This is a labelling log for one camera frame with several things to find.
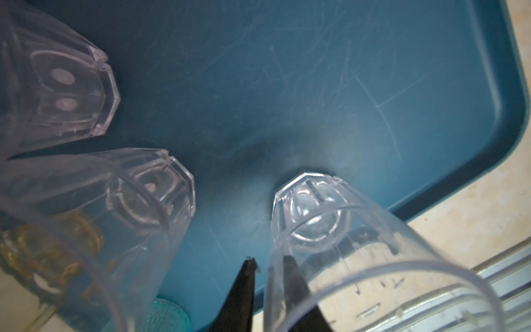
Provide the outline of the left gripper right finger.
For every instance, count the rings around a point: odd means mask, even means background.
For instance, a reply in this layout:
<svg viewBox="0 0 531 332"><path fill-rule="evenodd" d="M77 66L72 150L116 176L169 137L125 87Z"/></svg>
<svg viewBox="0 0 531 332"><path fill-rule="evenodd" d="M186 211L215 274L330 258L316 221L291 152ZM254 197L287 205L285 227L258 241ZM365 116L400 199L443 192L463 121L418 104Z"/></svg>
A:
<svg viewBox="0 0 531 332"><path fill-rule="evenodd" d="M310 289L303 275L300 273L298 264L293 256L285 255L283 257L283 283L284 283L284 300L287 311L290 311L302 303L311 295ZM292 331L327 331L332 332L328 322L326 322L318 306L314 306L299 321L293 325L289 332Z"/></svg>

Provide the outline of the green textured plastic cup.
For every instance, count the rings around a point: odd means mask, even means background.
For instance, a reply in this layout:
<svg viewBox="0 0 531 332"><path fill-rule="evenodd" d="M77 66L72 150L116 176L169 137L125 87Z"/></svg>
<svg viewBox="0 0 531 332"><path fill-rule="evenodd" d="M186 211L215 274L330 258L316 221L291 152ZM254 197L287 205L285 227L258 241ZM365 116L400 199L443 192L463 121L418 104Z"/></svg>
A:
<svg viewBox="0 0 531 332"><path fill-rule="evenodd" d="M168 300L156 298L140 328L141 332L191 332L188 315Z"/></svg>

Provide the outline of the clear faceted cup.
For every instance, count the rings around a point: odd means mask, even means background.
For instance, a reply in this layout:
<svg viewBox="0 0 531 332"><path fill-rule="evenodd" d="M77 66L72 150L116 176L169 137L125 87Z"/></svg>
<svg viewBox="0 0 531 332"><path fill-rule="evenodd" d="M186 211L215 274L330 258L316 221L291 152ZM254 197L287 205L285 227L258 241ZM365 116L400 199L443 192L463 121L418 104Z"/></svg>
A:
<svg viewBox="0 0 531 332"><path fill-rule="evenodd" d="M1 158L102 136L120 104L106 53L25 1L1 2Z"/></svg>
<svg viewBox="0 0 531 332"><path fill-rule="evenodd" d="M1 212L84 264L112 314L101 331L140 330L195 211L194 177L164 149L1 164Z"/></svg>

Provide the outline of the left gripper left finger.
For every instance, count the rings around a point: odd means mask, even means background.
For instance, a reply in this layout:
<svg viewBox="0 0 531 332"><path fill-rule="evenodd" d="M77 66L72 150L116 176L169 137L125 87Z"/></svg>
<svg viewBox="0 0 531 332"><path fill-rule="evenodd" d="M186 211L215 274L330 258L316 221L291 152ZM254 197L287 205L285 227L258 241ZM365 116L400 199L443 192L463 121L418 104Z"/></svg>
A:
<svg viewBox="0 0 531 332"><path fill-rule="evenodd" d="M256 273L256 260L247 258L208 331L249 332L253 329Z"/></svg>

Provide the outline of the yellow plastic cup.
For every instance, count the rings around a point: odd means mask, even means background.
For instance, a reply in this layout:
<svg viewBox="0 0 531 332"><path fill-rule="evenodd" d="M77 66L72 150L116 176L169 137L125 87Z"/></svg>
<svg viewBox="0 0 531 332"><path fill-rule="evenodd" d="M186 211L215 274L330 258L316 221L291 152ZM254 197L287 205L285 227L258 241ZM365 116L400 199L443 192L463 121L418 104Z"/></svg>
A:
<svg viewBox="0 0 531 332"><path fill-rule="evenodd" d="M98 285L67 247L1 212L2 331L101 331L112 320Z"/></svg>

